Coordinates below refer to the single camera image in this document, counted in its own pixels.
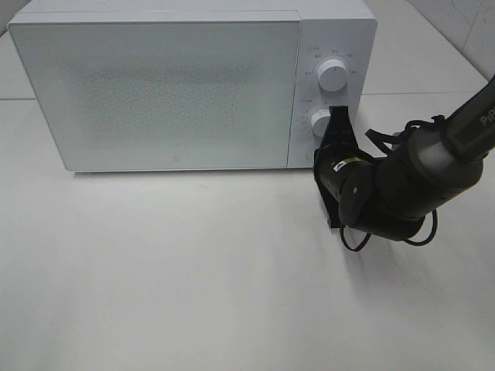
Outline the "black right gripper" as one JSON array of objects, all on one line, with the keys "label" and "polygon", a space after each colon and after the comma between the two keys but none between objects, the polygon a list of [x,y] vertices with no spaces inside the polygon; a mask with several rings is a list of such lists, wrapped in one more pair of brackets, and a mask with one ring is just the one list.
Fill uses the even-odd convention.
[{"label": "black right gripper", "polygon": [[378,228],[381,210],[374,176],[381,159],[359,149],[348,106],[329,106],[329,114],[313,166],[329,226]]}]

